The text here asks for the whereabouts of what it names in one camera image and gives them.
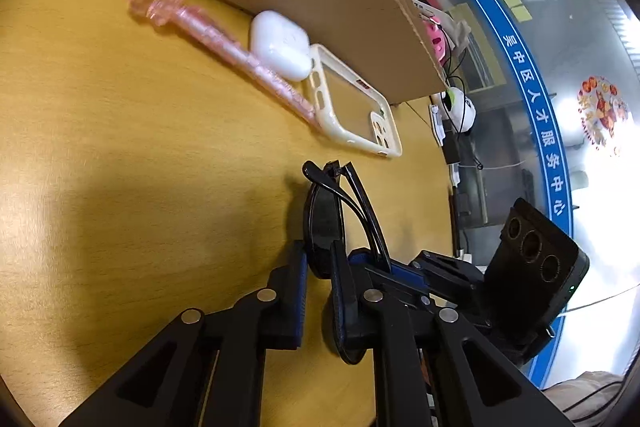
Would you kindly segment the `white blister pack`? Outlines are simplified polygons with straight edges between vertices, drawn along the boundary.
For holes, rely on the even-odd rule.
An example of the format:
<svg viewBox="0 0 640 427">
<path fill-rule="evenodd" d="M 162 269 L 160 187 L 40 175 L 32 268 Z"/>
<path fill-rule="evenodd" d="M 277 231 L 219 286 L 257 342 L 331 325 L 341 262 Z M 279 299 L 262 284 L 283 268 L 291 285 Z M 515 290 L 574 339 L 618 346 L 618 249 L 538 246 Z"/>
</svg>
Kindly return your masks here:
<svg viewBox="0 0 640 427">
<path fill-rule="evenodd" d="M 435 140 L 439 146 L 443 146 L 446 131 L 442 124 L 442 115 L 440 115 L 439 108 L 436 105 L 430 106 L 430 118 Z"/>
</svg>

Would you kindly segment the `black sunglasses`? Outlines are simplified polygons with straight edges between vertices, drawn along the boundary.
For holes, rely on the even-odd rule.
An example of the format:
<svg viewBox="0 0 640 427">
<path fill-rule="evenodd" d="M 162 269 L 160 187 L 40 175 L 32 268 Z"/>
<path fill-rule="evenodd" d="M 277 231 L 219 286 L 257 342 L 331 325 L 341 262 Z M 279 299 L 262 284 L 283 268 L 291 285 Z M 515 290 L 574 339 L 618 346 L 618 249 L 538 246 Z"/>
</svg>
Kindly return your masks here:
<svg viewBox="0 0 640 427">
<path fill-rule="evenodd" d="M 368 350 L 368 332 L 360 313 L 362 291 L 348 261 L 343 208 L 352 210 L 366 233 L 369 247 L 364 257 L 373 268 L 392 271 L 390 253 L 367 192 L 350 162 L 342 166 L 330 161 L 320 168 L 307 160 L 302 171 L 310 182 L 303 215 L 309 268 L 318 279 L 331 282 L 335 350 L 345 363 L 356 365 Z"/>
</svg>

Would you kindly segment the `red round window sticker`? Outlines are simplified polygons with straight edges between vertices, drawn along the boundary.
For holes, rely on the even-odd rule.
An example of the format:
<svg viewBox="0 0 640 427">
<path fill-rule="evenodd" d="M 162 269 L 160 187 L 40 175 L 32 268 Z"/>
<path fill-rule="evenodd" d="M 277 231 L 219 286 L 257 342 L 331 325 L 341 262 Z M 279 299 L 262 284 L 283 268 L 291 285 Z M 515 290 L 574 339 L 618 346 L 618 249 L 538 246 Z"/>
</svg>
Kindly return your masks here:
<svg viewBox="0 0 640 427">
<path fill-rule="evenodd" d="M 587 141 L 600 153 L 622 153 L 634 125 L 634 116 L 614 83 L 590 76 L 577 93 L 578 114 Z"/>
</svg>

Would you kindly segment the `white earbuds case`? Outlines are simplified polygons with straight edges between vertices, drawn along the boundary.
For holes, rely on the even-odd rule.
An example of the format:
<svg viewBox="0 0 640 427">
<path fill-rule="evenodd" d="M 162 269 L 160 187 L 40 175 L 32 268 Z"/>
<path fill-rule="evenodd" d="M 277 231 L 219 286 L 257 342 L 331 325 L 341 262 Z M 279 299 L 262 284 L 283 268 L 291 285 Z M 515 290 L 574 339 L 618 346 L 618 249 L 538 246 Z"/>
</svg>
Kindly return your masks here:
<svg viewBox="0 0 640 427">
<path fill-rule="evenodd" d="M 253 18 L 250 53 L 288 81 L 303 81 L 311 72 L 306 31 L 278 12 L 262 11 Z"/>
</svg>

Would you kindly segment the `pink plush toy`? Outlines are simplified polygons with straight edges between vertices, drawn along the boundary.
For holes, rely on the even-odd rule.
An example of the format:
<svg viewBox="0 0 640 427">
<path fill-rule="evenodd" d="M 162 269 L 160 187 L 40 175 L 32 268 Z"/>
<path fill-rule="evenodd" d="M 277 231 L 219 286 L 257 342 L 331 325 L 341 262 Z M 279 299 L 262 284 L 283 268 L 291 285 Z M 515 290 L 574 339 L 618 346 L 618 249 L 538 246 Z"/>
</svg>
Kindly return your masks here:
<svg viewBox="0 0 640 427">
<path fill-rule="evenodd" d="M 436 17 L 422 16 L 422 22 L 428 40 L 431 41 L 436 60 L 442 64 L 447 56 L 447 39 L 442 31 L 442 25 Z"/>
</svg>

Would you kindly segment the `panda plush toy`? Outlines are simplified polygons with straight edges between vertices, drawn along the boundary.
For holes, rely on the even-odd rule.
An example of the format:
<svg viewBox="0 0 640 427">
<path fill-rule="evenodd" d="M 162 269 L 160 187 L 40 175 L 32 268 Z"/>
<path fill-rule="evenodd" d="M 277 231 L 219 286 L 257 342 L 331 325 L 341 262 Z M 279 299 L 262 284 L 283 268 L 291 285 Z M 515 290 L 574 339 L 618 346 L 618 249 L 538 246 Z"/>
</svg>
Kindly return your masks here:
<svg viewBox="0 0 640 427">
<path fill-rule="evenodd" d="M 451 121 L 457 132 L 469 132 L 476 118 L 476 108 L 471 99 L 459 88 L 450 87 L 435 94 L 435 103 L 442 117 Z"/>
</svg>

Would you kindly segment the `grey printed cloth bag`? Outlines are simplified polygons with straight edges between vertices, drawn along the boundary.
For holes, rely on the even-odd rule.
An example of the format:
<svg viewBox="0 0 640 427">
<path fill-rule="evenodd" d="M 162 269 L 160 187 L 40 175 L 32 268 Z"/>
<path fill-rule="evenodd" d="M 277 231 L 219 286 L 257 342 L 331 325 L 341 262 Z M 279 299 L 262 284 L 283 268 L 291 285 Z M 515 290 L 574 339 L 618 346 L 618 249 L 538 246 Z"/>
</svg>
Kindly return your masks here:
<svg viewBox="0 0 640 427">
<path fill-rule="evenodd" d="M 454 57 L 459 57 L 469 46 L 469 35 L 471 33 L 469 24 L 465 20 L 455 20 L 448 13 L 442 12 L 442 10 L 436 9 L 426 2 L 420 0 L 411 1 L 419 11 L 421 18 L 422 16 L 429 16 L 436 17 L 439 20 L 447 39 L 447 56 L 454 54 Z"/>
</svg>

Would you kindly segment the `pink glitter pen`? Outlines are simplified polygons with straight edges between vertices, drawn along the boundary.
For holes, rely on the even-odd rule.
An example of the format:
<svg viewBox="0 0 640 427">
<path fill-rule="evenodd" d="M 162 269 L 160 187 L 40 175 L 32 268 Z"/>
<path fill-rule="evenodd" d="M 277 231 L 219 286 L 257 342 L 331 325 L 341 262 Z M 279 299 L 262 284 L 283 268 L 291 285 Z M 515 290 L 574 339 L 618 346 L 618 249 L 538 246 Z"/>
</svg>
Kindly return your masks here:
<svg viewBox="0 0 640 427">
<path fill-rule="evenodd" d="M 242 44 L 226 34 L 208 13 L 186 0 L 128 0 L 132 15 L 156 28 L 175 26 L 216 57 L 239 70 L 276 98 L 310 127 L 319 128 L 316 112 L 306 98 L 273 72 Z"/>
</svg>

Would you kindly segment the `blue banner strip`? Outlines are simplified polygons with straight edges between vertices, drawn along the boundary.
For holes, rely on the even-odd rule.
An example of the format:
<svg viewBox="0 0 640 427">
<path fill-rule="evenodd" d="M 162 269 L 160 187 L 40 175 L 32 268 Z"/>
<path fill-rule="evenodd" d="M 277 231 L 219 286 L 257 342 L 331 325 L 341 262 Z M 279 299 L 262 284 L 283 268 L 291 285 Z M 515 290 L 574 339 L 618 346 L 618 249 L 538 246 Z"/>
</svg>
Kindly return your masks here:
<svg viewBox="0 0 640 427">
<path fill-rule="evenodd" d="M 458 70 L 476 116 L 461 135 L 459 220 L 465 251 L 488 265 L 521 197 L 566 234 L 574 231 L 570 168 L 552 96 L 503 0 L 459 0 L 472 28 Z"/>
</svg>

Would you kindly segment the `white clear phone case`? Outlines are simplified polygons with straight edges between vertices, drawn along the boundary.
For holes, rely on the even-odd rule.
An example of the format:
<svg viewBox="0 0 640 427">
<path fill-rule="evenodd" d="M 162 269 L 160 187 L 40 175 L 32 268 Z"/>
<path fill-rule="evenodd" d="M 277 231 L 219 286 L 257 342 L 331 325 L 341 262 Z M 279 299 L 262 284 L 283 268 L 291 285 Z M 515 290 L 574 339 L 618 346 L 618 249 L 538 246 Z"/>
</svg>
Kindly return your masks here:
<svg viewBox="0 0 640 427">
<path fill-rule="evenodd" d="M 402 155 L 395 119 L 384 95 L 319 43 L 310 49 L 305 95 L 331 140 L 368 154 Z"/>
</svg>

